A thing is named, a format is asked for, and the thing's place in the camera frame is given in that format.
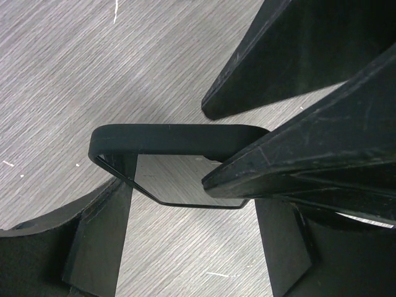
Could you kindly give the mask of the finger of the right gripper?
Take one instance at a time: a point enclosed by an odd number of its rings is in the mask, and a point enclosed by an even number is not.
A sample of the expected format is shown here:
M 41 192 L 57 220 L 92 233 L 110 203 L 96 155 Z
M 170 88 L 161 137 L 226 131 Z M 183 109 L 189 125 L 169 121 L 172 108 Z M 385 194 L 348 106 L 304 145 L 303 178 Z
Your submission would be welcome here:
M 395 48 L 202 181 L 214 198 L 279 198 L 395 222 Z
M 394 1 L 264 1 L 202 111 L 218 120 L 339 84 L 394 43 Z

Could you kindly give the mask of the black phone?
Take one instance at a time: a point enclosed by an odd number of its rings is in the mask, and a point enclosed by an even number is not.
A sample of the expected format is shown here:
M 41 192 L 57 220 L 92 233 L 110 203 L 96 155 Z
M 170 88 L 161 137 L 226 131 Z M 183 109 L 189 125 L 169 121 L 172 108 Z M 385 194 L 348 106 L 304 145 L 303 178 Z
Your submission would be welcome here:
M 89 159 L 154 202 L 238 210 L 242 198 L 212 198 L 202 179 L 268 131 L 241 124 L 109 124 L 91 135 Z

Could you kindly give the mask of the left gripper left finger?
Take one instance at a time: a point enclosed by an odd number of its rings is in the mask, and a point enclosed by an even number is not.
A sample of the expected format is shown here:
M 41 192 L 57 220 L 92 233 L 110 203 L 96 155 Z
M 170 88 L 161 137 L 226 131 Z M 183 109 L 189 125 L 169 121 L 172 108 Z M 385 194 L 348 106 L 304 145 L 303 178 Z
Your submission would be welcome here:
M 132 188 L 112 178 L 1 230 L 1 296 L 114 296 Z

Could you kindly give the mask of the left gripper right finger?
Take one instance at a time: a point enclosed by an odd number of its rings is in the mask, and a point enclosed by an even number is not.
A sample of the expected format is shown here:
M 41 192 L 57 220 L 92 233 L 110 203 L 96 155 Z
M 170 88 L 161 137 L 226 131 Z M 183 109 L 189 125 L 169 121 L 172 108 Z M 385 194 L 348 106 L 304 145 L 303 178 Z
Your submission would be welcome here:
M 274 296 L 395 296 L 395 230 L 257 199 Z

